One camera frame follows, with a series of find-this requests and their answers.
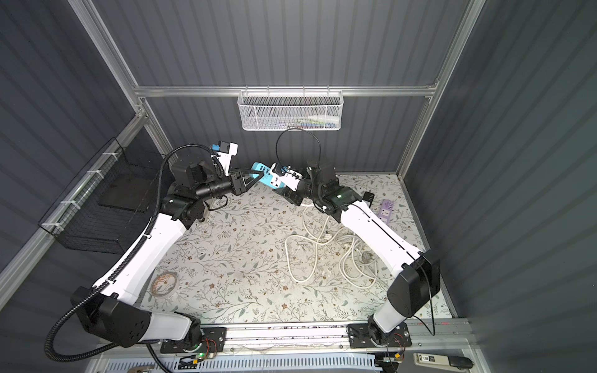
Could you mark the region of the black power strip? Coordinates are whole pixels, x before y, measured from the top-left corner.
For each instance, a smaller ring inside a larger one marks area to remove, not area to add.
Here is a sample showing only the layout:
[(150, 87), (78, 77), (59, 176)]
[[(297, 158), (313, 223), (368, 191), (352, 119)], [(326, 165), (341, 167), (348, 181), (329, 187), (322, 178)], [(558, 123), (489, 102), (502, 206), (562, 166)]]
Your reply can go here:
[(367, 203), (369, 207), (372, 206), (374, 199), (375, 194), (373, 194), (373, 192), (366, 191), (362, 196), (362, 200)]

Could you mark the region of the purple power strip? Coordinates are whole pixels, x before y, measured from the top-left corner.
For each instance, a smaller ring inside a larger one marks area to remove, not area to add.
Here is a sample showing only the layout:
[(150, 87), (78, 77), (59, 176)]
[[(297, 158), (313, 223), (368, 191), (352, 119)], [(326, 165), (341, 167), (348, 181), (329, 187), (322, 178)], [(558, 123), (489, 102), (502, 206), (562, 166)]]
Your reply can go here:
[(393, 215), (393, 207), (394, 207), (394, 203), (391, 200), (387, 200), (384, 199), (382, 200), (382, 203), (380, 205), (380, 209), (379, 209), (379, 213), (378, 213), (378, 217), (379, 219), (388, 224), (391, 220), (391, 217)]

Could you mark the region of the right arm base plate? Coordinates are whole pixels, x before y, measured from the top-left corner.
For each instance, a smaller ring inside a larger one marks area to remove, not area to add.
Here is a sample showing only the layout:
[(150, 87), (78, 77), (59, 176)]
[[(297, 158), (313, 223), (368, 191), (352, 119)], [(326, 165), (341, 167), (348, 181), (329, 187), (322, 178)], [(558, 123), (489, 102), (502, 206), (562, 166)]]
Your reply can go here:
[(351, 349), (390, 348), (405, 349), (412, 346), (406, 323), (401, 323), (391, 333), (384, 332), (367, 323), (351, 323), (345, 327)]

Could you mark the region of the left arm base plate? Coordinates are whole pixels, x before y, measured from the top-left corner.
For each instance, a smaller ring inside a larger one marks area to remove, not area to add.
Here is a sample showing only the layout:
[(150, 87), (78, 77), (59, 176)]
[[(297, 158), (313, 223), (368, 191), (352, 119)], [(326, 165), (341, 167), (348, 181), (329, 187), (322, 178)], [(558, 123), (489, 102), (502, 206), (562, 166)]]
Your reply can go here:
[(202, 327), (201, 337), (197, 342), (188, 343), (184, 340), (164, 340), (160, 345), (160, 353), (221, 353), (225, 346), (227, 331), (225, 327)]

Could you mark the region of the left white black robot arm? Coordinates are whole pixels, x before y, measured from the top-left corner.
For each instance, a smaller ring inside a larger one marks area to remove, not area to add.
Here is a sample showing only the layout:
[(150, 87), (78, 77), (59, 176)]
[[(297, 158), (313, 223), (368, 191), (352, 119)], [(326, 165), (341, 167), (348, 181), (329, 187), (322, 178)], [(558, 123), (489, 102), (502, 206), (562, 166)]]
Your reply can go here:
[(216, 155), (213, 166), (190, 158), (171, 169), (174, 182), (158, 192), (157, 212), (124, 256), (91, 288), (72, 295), (70, 315), (89, 334), (108, 341), (107, 349), (158, 340), (182, 342), (193, 350), (204, 339), (198, 319), (178, 312), (151, 312), (136, 302), (170, 247), (210, 211), (210, 200), (239, 196), (263, 179), (264, 172), (230, 169)]

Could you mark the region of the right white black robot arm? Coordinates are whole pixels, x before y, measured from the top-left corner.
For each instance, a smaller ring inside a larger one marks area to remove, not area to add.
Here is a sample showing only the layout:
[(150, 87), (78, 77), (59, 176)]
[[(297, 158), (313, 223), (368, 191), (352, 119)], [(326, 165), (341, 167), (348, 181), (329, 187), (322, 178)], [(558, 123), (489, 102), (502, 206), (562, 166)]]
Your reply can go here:
[(364, 197), (340, 184), (334, 167), (308, 166), (297, 172), (277, 162), (271, 174), (284, 184), (277, 192), (287, 201), (300, 205), (309, 198), (318, 211), (351, 230), (390, 272), (393, 282), (386, 300), (368, 317), (368, 335), (374, 344), (387, 344), (402, 322), (416, 316), (425, 305), (433, 305), (440, 290), (439, 259), (395, 233), (374, 214)]

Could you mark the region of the teal power strip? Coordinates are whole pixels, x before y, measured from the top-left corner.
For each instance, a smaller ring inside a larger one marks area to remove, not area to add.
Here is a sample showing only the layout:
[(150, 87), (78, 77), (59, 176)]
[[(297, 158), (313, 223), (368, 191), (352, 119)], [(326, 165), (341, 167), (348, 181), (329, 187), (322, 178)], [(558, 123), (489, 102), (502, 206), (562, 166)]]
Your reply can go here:
[(275, 174), (271, 169), (263, 163), (254, 163), (251, 167), (253, 171), (262, 172), (263, 176), (260, 178), (260, 182), (272, 189), (279, 189), (285, 187), (281, 177)]

